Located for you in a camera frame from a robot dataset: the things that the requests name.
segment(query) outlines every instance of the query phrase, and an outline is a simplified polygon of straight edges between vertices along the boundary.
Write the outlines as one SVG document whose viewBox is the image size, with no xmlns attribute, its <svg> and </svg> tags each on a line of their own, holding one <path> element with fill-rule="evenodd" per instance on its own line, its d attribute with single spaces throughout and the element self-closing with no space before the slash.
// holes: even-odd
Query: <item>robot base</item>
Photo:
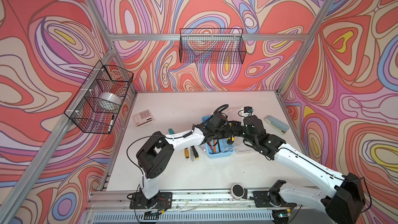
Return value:
<svg viewBox="0 0 398 224">
<path fill-rule="evenodd" d="M 172 192 L 159 192 L 151 199 L 147 199 L 140 190 L 139 192 L 132 194 L 130 209 L 168 209 L 172 207 L 172 197 Z"/>
</svg>

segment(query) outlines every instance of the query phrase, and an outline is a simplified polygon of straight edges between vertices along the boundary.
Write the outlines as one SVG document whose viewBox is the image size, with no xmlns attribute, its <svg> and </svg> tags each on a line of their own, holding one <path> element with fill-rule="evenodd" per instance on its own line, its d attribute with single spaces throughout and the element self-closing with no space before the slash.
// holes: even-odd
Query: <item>black mounting plate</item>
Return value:
<svg viewBox="0 0 398 224">
<path fill-rule="evenodd" d="M 168 202 L 168 206 L 165 206 L 165 203 L 160 198 L 166 200 Z M 149 209 L 149 208 L 171 208 L 172 206 L 173 193 L 172 192 L 159 192 L 151 199 L 146 199 L 144 194 L 139 191 L 137 193 L 133 193 L 131 196 L 130 209 Z"/>
<path fill-rule="evenodd" d="M 268 191 L 253 191 L 253 200 L 256 204 L 256 208 L 275 207 L 270 203 L 271 199 L 268 196 Z M 296 203 L 285 203 L 282 204 L 280 207 L 292 208 L 296 206 Z"/>
</svg>

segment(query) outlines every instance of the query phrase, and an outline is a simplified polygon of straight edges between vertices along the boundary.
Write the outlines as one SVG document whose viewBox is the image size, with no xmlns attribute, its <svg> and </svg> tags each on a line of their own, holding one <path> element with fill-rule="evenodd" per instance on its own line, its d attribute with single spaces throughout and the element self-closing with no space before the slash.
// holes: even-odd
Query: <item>white work surface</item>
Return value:
<svg viewBox="0 0 398 224">
<path fill-rule="evenodd" d="M 288 123 L 281 106 L 272 91 L 266 92 L 198 92 L 198 93 L 139 93 L 132 110 L 134 115 L 149 109 L 155 121 L 136 128 L 131 119 L 117 156 L 107 191 L 136 190 L 138 184 L 142 186 L 142 174 L 132 164 L 126 155 L 127 147 L 135 140 L 149 136 L 156 131 L 168 134 L 172 128 L 175 133 L 190 130 L 192 124 L 200 124 L 202 117 L 223 104 L 229 104 L 229 109 L 250 106 L 253 114 L 263 120 L 271 115 Z M 236 113 L 228 113 L 228 120 L 238 120 Z M 268 133 L 278 135 L 301 150 L 291 131 L 281 135 L 266 124 Z M 148 139 L 142 139 L 129 149 L 130 158 L 137 163 L 136 153 Z M 166 169 L 159 176 L 160 190 L 178 189 L 228 189 L 233 184 L 240 183 L 246 188 L 271 187 L 276 180 L 281 179 L 298 186 L 313 186 L 292 169 L 276 161 L 268 161 L 257 152 L 237 154 L 229 157 L 210 159 L 206 152 L 196 147 L 199 159 L 186 159 L 184 151 L 174 152 Z"/>
</svg>

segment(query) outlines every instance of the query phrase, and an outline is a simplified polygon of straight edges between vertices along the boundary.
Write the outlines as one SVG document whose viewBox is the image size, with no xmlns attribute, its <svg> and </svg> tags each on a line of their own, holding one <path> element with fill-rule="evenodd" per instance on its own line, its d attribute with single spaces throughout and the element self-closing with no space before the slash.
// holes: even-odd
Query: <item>round container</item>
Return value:
<svg viewBox="0 0 398 224">
<path fill-rule="evenodd" d="M 102 94 L 99 95 L 99 98 L 104 99 L 106 101 L 110 101 L 114 104 L 109 104 L 106 101 L 99 101 L 98 105 L 105 110 L 108 111 L 117 111 L 120 107 L 121 100 L 119 97 L 117 97 L 115 94 L 110 93 L 110 92 L 103 92 Z"/>
<path fill-rule="evenodd" d="M 231 187 L 231 196 L 233 199 L 241 199 L 243 195 L 245 194 L 245 189 L 242 187 L 240 184 L 234 184 L 234 186 Z"/>
</svg>

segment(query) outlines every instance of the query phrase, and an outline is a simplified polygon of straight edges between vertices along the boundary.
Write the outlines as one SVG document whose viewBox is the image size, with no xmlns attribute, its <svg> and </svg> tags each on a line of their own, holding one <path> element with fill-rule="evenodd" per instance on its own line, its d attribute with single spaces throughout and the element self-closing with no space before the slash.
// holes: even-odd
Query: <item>psychedelic wallpaper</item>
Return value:
<svg viewBox="0 0 398 224">
<path fill-rule="evenodd" d="M 0 203 L 107 52 L 84 0 L 0 0 Z M 101 181 L 112 135 L 72 126 L 13 223 L 74 223 Z"/>
<path fill-rule="evenodd" d="M 336 0 L 283 93 L 311 158 L 366 178 L 362 224 L 398 223 L 397 13 L 398 0 Z"/>
<path fill-rule="evenodd" d="M 324 0 L 96 0 L 112 33 L 306 33 Z M 299 42 L 247 41 L 243 65 L 180 64 L 179 42 L 115 42 L 137 91 L 274 90 Z"/>
</svg>

